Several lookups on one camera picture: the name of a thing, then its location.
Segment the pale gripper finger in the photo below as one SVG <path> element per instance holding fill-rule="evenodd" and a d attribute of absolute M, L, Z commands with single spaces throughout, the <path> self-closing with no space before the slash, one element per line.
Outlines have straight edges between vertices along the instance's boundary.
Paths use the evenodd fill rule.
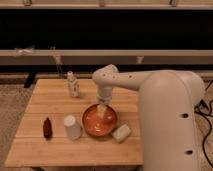
<path fill-rule="evenodd" d="M 100 118 L 103 118 L 105 113 L 106 113 L 106 109 L 107 107 L 103 104 L 99 104 L 97 106 L 97 115 L 100 117 Z"/>

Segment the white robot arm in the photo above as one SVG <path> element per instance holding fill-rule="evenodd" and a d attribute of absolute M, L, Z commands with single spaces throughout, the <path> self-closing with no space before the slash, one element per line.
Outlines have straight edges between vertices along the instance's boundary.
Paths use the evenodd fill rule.
<path fill-rule="evenodd" d="M 176 70 L 121 73 L 108 65 L 92 79 L 102 104 L 110 102 L 115 87 L 138 93 L 143 171 L 201 171 L 194 114 L 205 94 L 199 75 Z"/>

